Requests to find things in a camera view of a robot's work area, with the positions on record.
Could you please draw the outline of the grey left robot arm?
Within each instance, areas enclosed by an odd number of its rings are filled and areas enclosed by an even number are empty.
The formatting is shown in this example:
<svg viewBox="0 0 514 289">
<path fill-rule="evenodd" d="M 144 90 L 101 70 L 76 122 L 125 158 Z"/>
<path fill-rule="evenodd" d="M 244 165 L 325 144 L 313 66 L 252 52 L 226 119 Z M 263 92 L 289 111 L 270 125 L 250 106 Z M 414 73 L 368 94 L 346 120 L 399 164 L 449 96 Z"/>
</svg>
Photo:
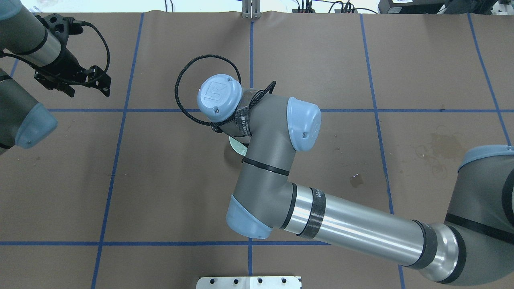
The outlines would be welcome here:
<svg viewBox="0 0 514 289">
<path fill-rule="evenodd" d="M 71 35 L 92 28 L 106 52 L 104 68 L 82 66 L 68 49 Z M 99 29 L 91 22 L 53 13 L 31 12 L 20 0 L 2 0 L 0 14 L 1 58 L 11 58 L 33 70 L 33 77 L 44 89 L 75 96 L 75 86 L 99 90 L 108 97 L 112 79 L 110 48 Z M 12 72 L 1 69 L 0 146 L 4 154 L 14 147 L 30 149 L 58 126 L 57 118 L 18 82 Z"/>
</svg>

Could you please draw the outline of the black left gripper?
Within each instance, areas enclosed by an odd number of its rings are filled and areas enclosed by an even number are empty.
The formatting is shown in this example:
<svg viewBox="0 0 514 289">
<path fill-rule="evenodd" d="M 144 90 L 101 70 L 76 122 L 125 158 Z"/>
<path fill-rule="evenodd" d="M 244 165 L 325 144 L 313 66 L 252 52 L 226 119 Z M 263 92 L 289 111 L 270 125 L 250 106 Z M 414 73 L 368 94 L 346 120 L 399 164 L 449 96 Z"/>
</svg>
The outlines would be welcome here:
<svg viewBox="0 0 514 289">
<path fill-rule="evenodd" d="M 110 51 L 106 50 L 107 62 L 105 69 L 93 65 L 83 68 L 76 57 L 68 50 L 61 51 L 51 64 L 38 67 L 34 79 L 48 90 L 57 89 L 68 97 L 75 97 L 72 85 L 81 85 L 99 90 L 105 97 L 110 97 L 111 77 L 107 74 L 110 66 Z"/>
</svg>

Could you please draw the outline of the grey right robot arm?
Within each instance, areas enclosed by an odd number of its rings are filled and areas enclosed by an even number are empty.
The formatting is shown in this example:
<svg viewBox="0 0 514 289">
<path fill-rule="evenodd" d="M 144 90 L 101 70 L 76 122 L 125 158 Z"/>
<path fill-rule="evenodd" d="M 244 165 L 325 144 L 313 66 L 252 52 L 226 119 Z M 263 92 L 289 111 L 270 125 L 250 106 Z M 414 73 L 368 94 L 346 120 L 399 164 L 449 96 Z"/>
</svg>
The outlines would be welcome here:
<svg viewBox="0 0 514 289">
<path fill-rule="evenodd" d="M 198 107 L 219 130 L 249 147 L 226 223 L 248 238 L 273 229 L 378 256 L 431 281 L 474 286 L 513 273 L 513 147 L 469 150 L 443 223 L 426 224 L 288 181 L 294 156 L 319 135 L 318 106 L 243 90 L 226 74 L 209 77 Z"/>
</svg>

